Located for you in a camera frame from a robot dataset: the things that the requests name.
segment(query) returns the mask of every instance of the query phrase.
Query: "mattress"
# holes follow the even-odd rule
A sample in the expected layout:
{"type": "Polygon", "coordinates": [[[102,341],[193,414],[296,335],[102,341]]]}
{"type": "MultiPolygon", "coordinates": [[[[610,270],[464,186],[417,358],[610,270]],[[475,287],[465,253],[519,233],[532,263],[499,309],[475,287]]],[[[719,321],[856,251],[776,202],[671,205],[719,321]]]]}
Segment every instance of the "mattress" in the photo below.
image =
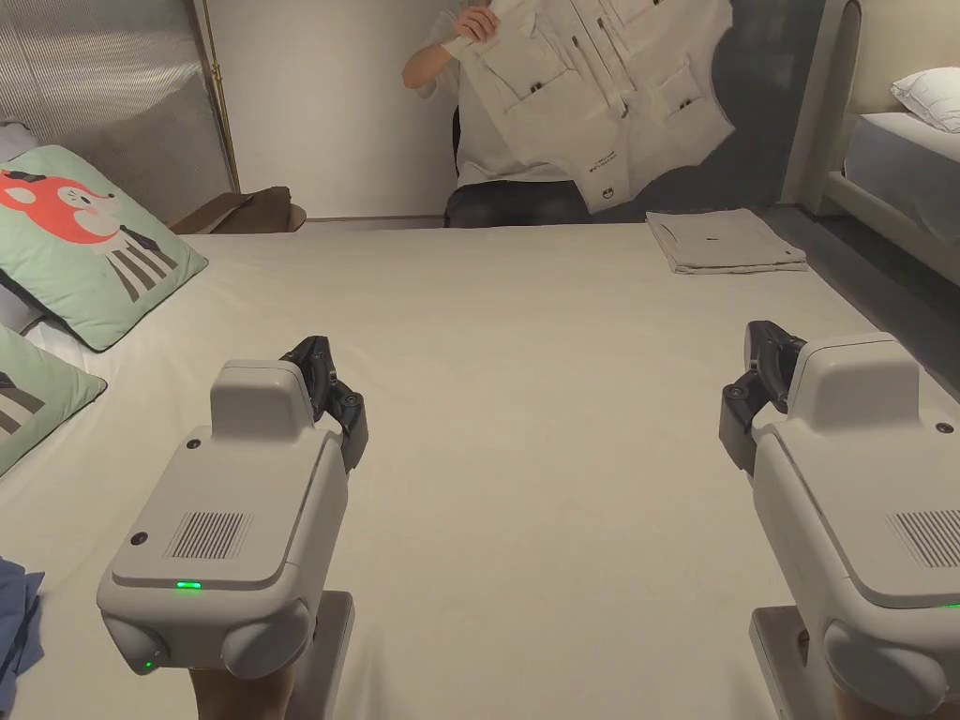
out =
{"type": "Polygon", "coordinates": [[[772,716],[748,620],[790,594],[718,408],[748,321],[872,331],[820,278],[675,276],[645,226],[189,240],[209,268],[115,348],[32,331],[109,388],[0,480],[3,555],[47,573],[13,720],[194,716],[97,584],[224,363],[318,333],[371,431],[327,581],[357,608],[338,718],[772,716]]]}
{"type": "Polygon", "coordinates": [[[863,115],[853,131],[846,176],[941,242],[960,242],[960,135],[907,112],[863,115]]]}

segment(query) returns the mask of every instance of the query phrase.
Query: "blue clothing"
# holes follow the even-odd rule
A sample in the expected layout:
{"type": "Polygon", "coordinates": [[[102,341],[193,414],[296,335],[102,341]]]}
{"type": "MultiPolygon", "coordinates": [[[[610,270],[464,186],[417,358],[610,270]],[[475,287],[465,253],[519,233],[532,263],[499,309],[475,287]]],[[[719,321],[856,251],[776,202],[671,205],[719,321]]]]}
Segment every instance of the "blue clothing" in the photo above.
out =
{"type": "Polygon", "coordinates": [[[0,718],[13,708],[16,678],[42,657],[40,583],[43,573],[27,573],[0,558],[0,718]]]}

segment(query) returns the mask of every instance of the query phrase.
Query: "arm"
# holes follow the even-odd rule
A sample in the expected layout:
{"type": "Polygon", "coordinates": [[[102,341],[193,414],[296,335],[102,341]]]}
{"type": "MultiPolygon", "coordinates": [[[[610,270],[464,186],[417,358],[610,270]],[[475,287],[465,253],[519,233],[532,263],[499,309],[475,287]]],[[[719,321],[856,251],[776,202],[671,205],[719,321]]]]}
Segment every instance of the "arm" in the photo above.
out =
{"type": "MultiPolygon", "coordinates": [[[[453,30],[456,36],[473,42],[486,42],[496,34],[499,24],[499,19],[490,8],[467,8],[454,23],[453,30]]],[[[403,67],[403,84],[411,90],[420,89],[435,81],[451,60],[453,56],[442,43],[427,45],[414,53],[403,67]]]]}
{"type": "Polygon", "coordinates": [[[403,84],[409,90],[418,90],[430,84],[453,60],[442,45],[428,45],[418,50],[403,68],[403,84]]]}

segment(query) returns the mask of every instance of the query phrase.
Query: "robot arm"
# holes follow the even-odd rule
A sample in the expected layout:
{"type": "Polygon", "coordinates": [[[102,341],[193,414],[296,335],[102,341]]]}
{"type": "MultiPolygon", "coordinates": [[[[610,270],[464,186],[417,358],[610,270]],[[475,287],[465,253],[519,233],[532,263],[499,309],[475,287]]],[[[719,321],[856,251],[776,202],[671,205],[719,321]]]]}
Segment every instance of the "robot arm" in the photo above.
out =
{"type": "Polygon", "coordinates": [[[720,438],[797,603],[755,612],[781,716],[832,718],[833,685],[896,715],[960,698],[960,443],[889,335],[748,329],[720,438]],[[756,423],[773,403],[776,421],[756,423]]]}
{"type": "Polygon", "coordinates": [[[278,362],[227,363],[210,405],[104,574],[110,636],[140,675],[256,679],[305,658],[338,676],[352,602],[324,582],[367,444],[363,397],[317,337],[278,362]],[[341,433],[316,424],[324,414],[341,433]]]}

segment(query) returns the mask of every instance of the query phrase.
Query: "hand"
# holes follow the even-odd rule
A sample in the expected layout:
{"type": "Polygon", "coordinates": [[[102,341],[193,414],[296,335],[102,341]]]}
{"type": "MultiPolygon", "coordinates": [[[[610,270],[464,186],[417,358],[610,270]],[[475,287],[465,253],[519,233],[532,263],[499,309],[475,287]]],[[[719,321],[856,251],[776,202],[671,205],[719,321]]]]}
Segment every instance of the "hand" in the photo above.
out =
{"type": "Polygon", "coordinates": [[[486,42],[496,35],[500,18],[490,8],[467,8],[455,25],[457,35],[475,42],[486,42]]]}
{"type": "Polygon", "coordinates": [[[191,670],[200,720],[282,720],[294,691],[293,666],[261,680],[226,670],[191,670]]]}

